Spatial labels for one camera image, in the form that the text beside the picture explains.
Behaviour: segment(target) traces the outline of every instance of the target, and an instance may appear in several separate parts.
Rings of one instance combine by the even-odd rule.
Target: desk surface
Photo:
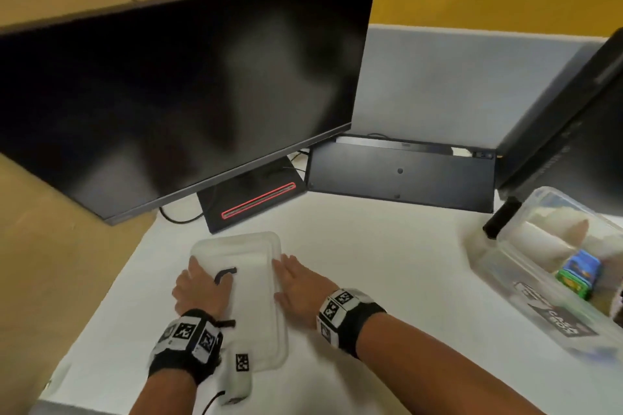
[[[193,195],[167,210],[186,218],[200,209]],[[276,232],[285,253],[339,285],[369,293],[389,313],[455,348],[547,414],[620,412],[618,368],[575,360],[471,272],[461,238],[485,219],[466,211],[309,192],[218,236]],[[175,318],[175,279],[192,245],[208,236],[203,220],[179,226],[159,216],[59,364],[54,385],[60,386],[45,398],[128,413],[145,382],[148,354]],[[288,332],[283,367],[254,374],[252,396],[227,411],[406,413],[360,362],[333,351],[317,335]],[[199,388],[195,414],[215,392],[212,380]]]

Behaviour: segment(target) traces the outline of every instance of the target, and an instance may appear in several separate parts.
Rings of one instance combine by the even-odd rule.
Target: monitor base
[[[307,188],[287,157],[197,192],[214,234],[294,198]]]

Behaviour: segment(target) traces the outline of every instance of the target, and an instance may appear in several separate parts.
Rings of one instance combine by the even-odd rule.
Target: wrist strap
[[[357,338],[363,325],[374,314],[385,313],[379,304],[356,289],[339,289],[326,298],[318,317],[318,332],[331,343],[351,356],[357,356]]]
[[[173,320],[150,354],[149,375],[160,369],[181,369],[201,384],[221,362],[223,335],[215,324],[214,318],[200,309]]]

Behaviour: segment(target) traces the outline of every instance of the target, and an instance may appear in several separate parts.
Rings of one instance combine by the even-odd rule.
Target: computer monitor
[[[0,151],[111,224],[347,130],[372,0],[154,0],[4,30]]]

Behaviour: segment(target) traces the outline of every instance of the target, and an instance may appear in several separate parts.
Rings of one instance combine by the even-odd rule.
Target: plastic storage box
[[[535,190],[471,267],[563,348],[593,360],[623,362],[619,310],[623,229],[549,187]],[[585,301],[556,271],[579,250],[602,262]]]

